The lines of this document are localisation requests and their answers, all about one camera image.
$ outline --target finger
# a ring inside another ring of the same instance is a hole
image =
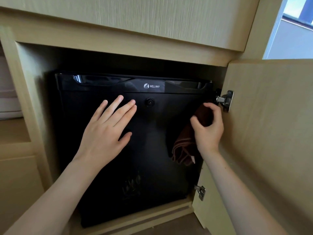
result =
[[[111,105],[109,105],[109,107],[103,112],[103,114],[101,115],[99,121],[100,123],[104,123],[106,122],[111,115],[114,113],[115,109],[118,107],[118,105],[122,102],[123,100],[123,96],[119,95],[113,102]]]
[[[197,131],[198,129],[203,128],[202,124],[200,124],[198,118],[195,115],[190,118],[190,123],[194,131]]]
[[[116,123],[114,127],[116,127],[121,132],[124,130],[124,128],[127,126],[127,124],[130,122],[131,118],[136,113],[137,106],[133,105],[129,111],[126,112],[126,114],[123,115],[123,117],[119,120],[119,122]]]
[[[117,111],[112,114],[112,116],[107,120],[108,124],[115,126],[117,122],[124,116],[124,114],[127,113],[135,104],[135,100],[131,100],[121,108],[119,108]]]
[[[105,107],[106,107],[107,105],[108,105],[108,101],[107,101],[107,100],[104,100],[104,101],[100,104],[100,106],[97,108],[97,110],[95,111],[94,115],[93,115],[92,118],[90,119],[90,122],[96,122],[96,121],[100,118],[100,116],[101,116],[103,110],[105,109]]]
[[[203,105],[205,107],[209,107],[210,109],[213,110],[213,123],[215,122],[223,122],[222,120],[222,112],[221,112],[221,108],[219,106],[217,106],[216,104],[213,103],[203,103]]]
[[[119,145],[121,149],[123,149],[131,139],[132,132],[126,133],[120,140],[119,140]]]

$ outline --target open cabinet door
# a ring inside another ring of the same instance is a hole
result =
[[[238,60],[228,66],[222,94],[223,157],[289,234],[310,234],[313,221],[313,60]],[[206,194],[193,207],[212,235],[234,234],[204,164]]]

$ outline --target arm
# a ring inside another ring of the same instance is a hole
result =
[[[122,100],[120,95],[104,113],[108,101],[101,103],[84,131],[72,162],[5,235],[62,233],[85,190],[131,138],[128,132],[118,140],[137,109],[131,100],[113,113]]]
[[[218,143],[224,130],[221,109],[213,103],[204,105],[213,110],[213,124],[203,127],[195,116],[190,121],[198,150],[212,173],[236,233],[287,234],[219,153]]]

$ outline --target left hand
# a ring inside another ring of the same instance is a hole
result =
[[[101,103],[84,131],[73,161],[80,160],[98,173],[127,145],[131,132],[126,133],[120,140],[119,138],[135,114],[137,106],[135,100],[131,100],[114,112],[122,100],[123,96],[119,95],[104,112],[108,101]]]

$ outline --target hand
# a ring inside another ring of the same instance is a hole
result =
[[[196,144],[200,154],[218,153],[218,143],[224,131],[221,108],[213,103],[204,103],[205,107],[213,110],[213,123],[208,127],[200,124],[196,116],[190,119],[191,125],[195,131]]]
[[[137,106],[135,100],[131,100],[114,112],[122,100],[123,96],[119,95],[104,112],[108,101],[104,100],[101,103],[88,123],[73,159],[82,161],[96,173],[111,162],[131,138],[132,133],[128,132],[118,140],[135,114]]]

